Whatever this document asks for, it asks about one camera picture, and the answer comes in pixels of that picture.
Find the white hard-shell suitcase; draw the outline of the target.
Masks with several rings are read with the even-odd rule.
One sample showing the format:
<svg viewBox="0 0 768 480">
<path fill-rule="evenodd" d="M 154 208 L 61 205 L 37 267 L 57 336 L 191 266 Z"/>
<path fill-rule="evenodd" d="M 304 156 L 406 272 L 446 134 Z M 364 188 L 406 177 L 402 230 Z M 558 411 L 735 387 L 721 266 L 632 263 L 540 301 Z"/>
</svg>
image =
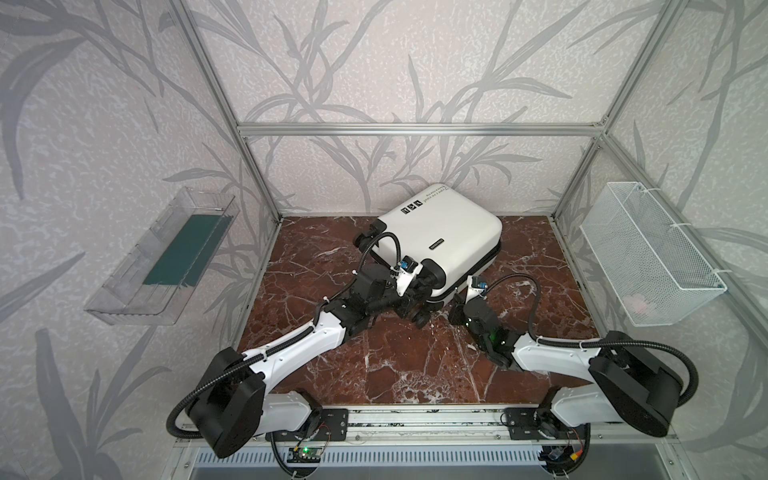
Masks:
<svg viewBox="0 0 768 480">
<path fill-rule="evenodd" d="M 405 258 L 417 263 L 404 292 L 406 299 L 395 312 L 405 318 L 414 311 L 412 321 L 421 328 L 466 286 L 468 276 L 493 263 L 501 249 L 502 223 L 457 191 L 436 183 L 377 217 L 353 244 L 364 251 L 383 232 L 398 238 L 401 253 L 396 253 L 392 240 L 383 239 L 369 256 L 395 269 Z"/>
</svg>

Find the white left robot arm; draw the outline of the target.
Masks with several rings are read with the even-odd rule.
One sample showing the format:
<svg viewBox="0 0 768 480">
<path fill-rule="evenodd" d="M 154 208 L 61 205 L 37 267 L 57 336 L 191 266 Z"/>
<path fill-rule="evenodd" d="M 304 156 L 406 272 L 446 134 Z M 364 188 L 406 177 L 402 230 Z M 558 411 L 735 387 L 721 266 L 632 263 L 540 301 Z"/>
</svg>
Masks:
<svg viewBox="0 0 768 480">
<path fill-rule="evenodd" d="M 400 249 L 391 266 L 367 261 L 380 241 L 395 237 L 383 232 L 370 240 L 350 282 L 323 298 L 306 324 L 243 353 L 231 347 L 217 353 L 196 388 L 172 408 L 167 432 L 177 439 L 203 439 L 217 457 L 226 458 L 257 435 L 314 431 L 321 406 L 308 394 L 276 394 L 274 387 L 368 329 L 377 315 L 409 312 L 444 280 L 432 260 L 417 261 Z"/>
</svg>

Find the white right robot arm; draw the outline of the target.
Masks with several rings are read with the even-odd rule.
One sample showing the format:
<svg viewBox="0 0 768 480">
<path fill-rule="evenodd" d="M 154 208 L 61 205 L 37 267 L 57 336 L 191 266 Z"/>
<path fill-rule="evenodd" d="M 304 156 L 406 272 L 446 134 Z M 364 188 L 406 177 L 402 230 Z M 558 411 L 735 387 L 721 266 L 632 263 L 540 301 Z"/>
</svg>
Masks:
<svg viewBox="0 0 768 480">
<path fill-rule="evenodd" d="M 541 301 L 537 281 L 532 283 L 525 331 L 507 329 L 487 301 L 499 284 L 467 277 L 454 295 L 449 321 L 465 327 L 476 347 L 502 369 L 583 380 L 579 387 L 555 387 L 547 393 L 533 415 L 541 435 L 553 439 L 593 423 L 624 423 L 651 437 L 667 435 L 674 412 L 699 387 L 697 367 L 686 354 L 620 331 L 587 340 L 539 335 L 535 331 Z"/>
</svg>

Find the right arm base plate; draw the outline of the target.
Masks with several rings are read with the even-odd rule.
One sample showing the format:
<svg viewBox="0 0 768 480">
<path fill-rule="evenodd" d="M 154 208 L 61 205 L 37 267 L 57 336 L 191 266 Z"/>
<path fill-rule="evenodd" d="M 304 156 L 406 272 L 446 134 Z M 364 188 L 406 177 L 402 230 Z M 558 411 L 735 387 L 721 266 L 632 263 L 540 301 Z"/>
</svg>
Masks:
<svg viewBox="0 0 768 480">
<path fill-rule="evenodd" d="M 507 407 L 500 415 L 501 424 L 511 440 L 557 440 L 558 434 L 546 433 L 537 419 L 535 408 Z"/>
</svg>

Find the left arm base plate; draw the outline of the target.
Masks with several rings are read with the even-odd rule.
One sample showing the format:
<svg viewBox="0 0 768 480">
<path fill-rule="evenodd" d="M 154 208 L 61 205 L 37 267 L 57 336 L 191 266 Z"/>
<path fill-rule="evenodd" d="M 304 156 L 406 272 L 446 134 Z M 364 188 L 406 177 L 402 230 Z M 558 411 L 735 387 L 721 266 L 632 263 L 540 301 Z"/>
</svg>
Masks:
<svg viewBox="0 0 768 480">
<path fill-rule="evenodd" d="M 346 408 L 314 410 L 297 431 L 299 440 L 341 442 L 347 438 L 349 413 Z"/>
</svg>

